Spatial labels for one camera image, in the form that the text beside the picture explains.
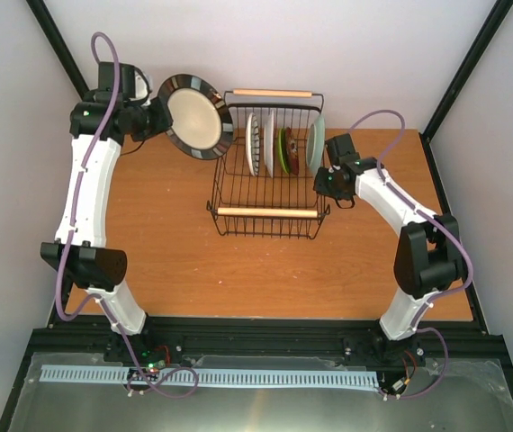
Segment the mint green flower plate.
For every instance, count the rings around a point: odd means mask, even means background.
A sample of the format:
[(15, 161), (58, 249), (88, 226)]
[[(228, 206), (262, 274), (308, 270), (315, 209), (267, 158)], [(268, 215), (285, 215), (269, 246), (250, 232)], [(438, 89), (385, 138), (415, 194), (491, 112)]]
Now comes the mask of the mint green flower plate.
[(325, 119), (321, 114), (311, 124), (306, 144), (306, 164), (314, 177), (323, 160), (325, 142)]

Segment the dark red flower plate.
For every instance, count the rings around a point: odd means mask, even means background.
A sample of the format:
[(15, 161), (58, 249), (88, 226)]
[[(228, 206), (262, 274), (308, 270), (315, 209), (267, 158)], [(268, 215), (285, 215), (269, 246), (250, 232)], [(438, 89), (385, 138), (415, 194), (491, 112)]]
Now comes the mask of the dark red flower plate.
[(297, 176), (300, 173), (297, 141), (293, 136), (291, 128), (285, 129), (284, 136), (290, 171), (293, 175)]

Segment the black rimmed beige plate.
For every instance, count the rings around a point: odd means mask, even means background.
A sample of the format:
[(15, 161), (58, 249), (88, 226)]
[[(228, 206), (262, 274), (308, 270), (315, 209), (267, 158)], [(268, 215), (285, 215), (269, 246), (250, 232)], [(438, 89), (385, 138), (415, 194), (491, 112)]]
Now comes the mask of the black rimmed beige plate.
[(234, 140), (234, 124), (223, 96), (204, 79), (190, 74), (167, 78), (157, 92), (172, 117), (166, 135), (187, 156), (223, 157)]

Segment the black wire dish rack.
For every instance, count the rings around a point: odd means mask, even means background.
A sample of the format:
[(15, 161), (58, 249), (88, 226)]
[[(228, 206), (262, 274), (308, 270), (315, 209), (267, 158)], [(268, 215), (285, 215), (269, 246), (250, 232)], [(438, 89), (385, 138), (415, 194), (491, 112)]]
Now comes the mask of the black wire dish rack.
[[(314, 177), (306, 164), (311, 124), (323, 113), (324, 96), (311, 91), (229, 90), (224, 95), (233, 124), (234, 140), (214, 170), (211, 198), (206, 204), (218, 233), (250, 237), (314, 239), (330, 207), (313, 190)], [(266, 172), (264, 127), (274, 111), (274, 176)], [(248, 169), (246, 125), (257, 117), (260, 162), (257, 176)], [(297, 141), (300, 173), (285, 174), (277, 153), (277, 135), (291, 128)]]

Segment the plain lime green plate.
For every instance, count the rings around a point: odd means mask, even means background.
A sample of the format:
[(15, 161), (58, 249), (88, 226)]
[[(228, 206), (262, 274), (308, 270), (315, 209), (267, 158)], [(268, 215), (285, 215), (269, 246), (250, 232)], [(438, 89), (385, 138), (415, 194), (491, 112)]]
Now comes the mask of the plain lime green plate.
[(289, 174), (290, 173), (290, 169), (289, 169), (289, 166), (288, 166), (287, 156), (286, 156), (286, 152), (285, 152), (285, 144), (284, 144), (285, 136), (284, 136), (284, 132), (285, 132), (285, 128), (281, 128), (278, 131), (278, 135), (277, 135), (277, 153), (278, 153), (278, 158), (279, 158), (279, 163), (280, 163), (281, 169), (283, 170), (283, 172), (285, 174)]

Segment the red and teal flower plate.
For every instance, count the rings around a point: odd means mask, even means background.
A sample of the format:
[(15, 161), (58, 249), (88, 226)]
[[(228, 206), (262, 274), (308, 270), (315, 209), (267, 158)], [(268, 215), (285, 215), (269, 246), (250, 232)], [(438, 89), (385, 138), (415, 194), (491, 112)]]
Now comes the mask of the red and teal flower plate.
[(270, 177), (274, 176), (274, 138), (275, 138), (275, 112), (271, 111), (264, 127), (265, 168)]

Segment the green striped rim plate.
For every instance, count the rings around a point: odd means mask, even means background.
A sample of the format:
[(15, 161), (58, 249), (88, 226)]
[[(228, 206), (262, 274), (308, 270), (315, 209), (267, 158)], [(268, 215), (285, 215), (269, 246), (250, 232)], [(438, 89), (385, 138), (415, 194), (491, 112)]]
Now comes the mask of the green striped rim plate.
[(246, 156), (250, 174), (257, 176), (260, 162), (260, 138), (257, 117), (253, 112), (247, 117)]

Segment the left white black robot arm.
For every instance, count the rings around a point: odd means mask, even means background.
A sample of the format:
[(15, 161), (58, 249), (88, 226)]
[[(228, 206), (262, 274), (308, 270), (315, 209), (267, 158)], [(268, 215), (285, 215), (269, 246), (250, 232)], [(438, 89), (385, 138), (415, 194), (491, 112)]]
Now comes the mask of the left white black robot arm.
[(65, 209), (54, 239), (40, 246), (41, 258), (57, 272), (55, 306), (62, 320), (65, 291), (76, 286), (101, 306), (112, 331), (125, 333), (125, 353), (148, 361), (156, 340), (142, 331), (146, 312), (126, 281), (124, 251), (106, 246), (106, 211), (113, 171), (126, 137), (145, 141), (166, 131), (172, 119), (165, 103), (151, 95), (146, 75), (130, 64), (101, 62), (95, 90), (70, 114), (72, 167)]

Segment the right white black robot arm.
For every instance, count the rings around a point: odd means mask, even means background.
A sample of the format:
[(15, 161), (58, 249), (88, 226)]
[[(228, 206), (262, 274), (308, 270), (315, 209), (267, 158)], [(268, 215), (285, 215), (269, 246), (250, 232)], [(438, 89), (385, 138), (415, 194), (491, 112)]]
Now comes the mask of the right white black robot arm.
[(339, 203), (358, 197), (390, 225), (398, 243), (393, 263), (396, 292), (372, 336), (373, 356), (386, 362), (410, 345), (426, 312), (461, 280), (470, 282), (471, 260), (449, 213), (434, 213), (407, 194), (375, 157), (360, 157), (348, 134), (325, 142), (329, 166), (318, 169), (314, 190)]

